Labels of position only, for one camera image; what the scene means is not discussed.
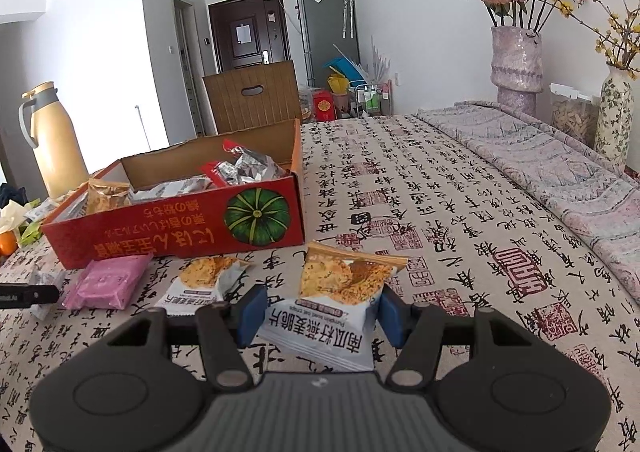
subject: calligraphy pattern tablecloth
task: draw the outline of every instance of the calligraphy pattern tablecloth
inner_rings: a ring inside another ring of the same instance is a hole
[[[556,217],[494,167],[412,116],[305,125],[303,143],[308,240],[407,255],[409,267],[390,282],[406,302],[431,302],[461,316],[492,306],[523,324],[609,391],[612,416],[598,450],[640,452],[640,309]],[[296,295],[304,247],[240,256],[254,265],[231,300],[252,284],[267,285],[270,302]],[[187,264],[154,260],[123,312],[53,310],[44,322],[26,310],[0,315],[0,433],[14,451],[42,450],[28,415],[37,382],[151,307]],[[60,269],[46,241],[9,259],[0,282],[25,282],[34,265]],[[197,349],[173,351],[175,362],[202,377]],[[396,350],[379,329],[372,352],[385,376]],[[328,370],[260,339],[242,356],[256,379],[267,370]],[[444,350],[438,375],[466,359],[465,348]]]

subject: open box flap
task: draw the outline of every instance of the open box flap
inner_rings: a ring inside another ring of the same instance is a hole
[[[145,189],[165,181],[200,175],[200,168],[210,161],[233,161],[222,147],[224,140],[233,140],[246,148],[267,154],[280,166],[300,174],[302,146],[299,120],[287,120],[219,136],[205,136],[169,148],[123,158],[122,164],[133,188]]]

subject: gray refrigerator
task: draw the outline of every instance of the gray refrigerator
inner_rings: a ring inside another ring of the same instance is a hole
[[[351,38],[349,19],[347,38],[342,38],[344,0],[298,0],[298,15],[302,26],[308,85],[328,89],[327,79],[332,71],[323,66],[340,56],[334,44],[351,60],[360,63],[357,28],[354,26]]]

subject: brown front door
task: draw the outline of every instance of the brown front door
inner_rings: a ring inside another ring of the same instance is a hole
[[[220,71],[289,60],[287,26],[278,0],[211,4],[209,18]]]

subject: red box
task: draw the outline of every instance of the red box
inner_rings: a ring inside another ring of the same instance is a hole
[[[335,120],[334,96],[329,91],[314,93],[314,107],[316,108],[316,121],[332,122]]]
[[[225,139],[271,156],[290,175],[274,181],[206,190],[65,219],[82,199],[81,186],[42,225],[66,269],[93,259],[139,255],[202,257],[297,246],[305,242],[300,121],[289,120],[221,136],[206,136],[114,162],[96,177],[129,182],[135,190],[201,175],[228,160]]]

